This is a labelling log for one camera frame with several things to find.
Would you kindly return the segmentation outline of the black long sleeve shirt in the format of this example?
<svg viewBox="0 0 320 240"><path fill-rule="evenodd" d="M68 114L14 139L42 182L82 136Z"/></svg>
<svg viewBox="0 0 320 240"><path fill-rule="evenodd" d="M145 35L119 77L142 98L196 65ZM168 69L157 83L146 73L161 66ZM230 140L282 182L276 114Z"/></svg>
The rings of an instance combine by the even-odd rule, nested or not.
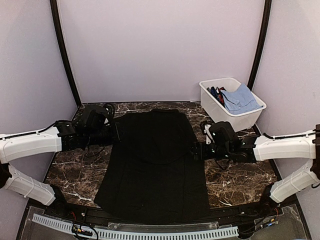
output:
<svg viewBox="0 0 320 240"><path fill-rule="evenodd" d="M184 113L154 109L116 118L112 146L94 202L114 217L148 225L188 223L210 214L204 163Z"/></svg>

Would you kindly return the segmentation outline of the white plastic bin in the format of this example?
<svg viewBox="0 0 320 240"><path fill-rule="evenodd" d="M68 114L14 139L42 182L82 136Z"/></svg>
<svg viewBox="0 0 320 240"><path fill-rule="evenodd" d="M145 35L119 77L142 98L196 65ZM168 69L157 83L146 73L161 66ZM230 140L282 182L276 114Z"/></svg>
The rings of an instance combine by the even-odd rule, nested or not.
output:
<svg viewBox="0 0 320 240"><path fill-rule="evenodd" d="M229 122L235 132L251 128L267 107L238 80L227 77L199 83L200 104L211 119Z"/></svg>

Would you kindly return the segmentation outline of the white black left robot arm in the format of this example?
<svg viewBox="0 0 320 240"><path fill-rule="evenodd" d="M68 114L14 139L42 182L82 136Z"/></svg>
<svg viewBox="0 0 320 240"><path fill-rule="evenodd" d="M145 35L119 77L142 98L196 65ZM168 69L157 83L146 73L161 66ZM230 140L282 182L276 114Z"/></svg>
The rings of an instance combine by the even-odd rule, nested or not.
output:
<svg viewBox="0 0 320 240"><path fill-rule="evenodd" d="M118 124L102 123L98 128L81 128L74 122L58 120L44 129L0 136L0 187L33 199L60 218L67 218L70 206L59 187L24 174L11 161L46 153L85 150L92 145L108 146L120 140Z"/></svg>

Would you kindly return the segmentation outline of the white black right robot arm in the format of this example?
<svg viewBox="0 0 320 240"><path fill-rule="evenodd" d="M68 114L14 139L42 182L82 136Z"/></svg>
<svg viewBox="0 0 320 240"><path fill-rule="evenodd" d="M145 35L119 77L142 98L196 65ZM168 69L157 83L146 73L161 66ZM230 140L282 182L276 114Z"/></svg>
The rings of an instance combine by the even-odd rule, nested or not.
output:
<svg viewBox="0 0 320 240"><path fill-rule="evenodd" d="M282 136L239 138L231 124L221 121L201 126L206 140L191 148L195 160L228 159L236 163L257 163L271 159L299 158L307 162L286 178L269 184L255 205L255 213L266 217L275 206L288 197L311 186L320 185L320 126L314 129Z"/></svg>

